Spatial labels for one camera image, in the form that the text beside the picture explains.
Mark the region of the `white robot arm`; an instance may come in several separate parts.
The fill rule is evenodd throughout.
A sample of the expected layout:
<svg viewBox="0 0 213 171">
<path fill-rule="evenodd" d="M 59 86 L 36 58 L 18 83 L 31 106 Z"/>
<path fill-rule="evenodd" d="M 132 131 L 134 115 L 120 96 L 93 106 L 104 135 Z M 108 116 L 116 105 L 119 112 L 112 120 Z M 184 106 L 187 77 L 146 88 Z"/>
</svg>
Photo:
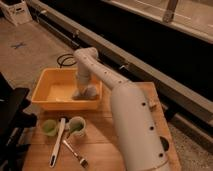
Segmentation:
<svg viewBox="0 0 213 171">
<path fill-rule="evenodd" d="M 80 92 L 89 84 L 91 73 L 111 90 L 110 107 L 126 171 L 171 171 L 144 92 L 99 63 L 96 48 L 78 49 L 74 57 Z"/>
</svg>

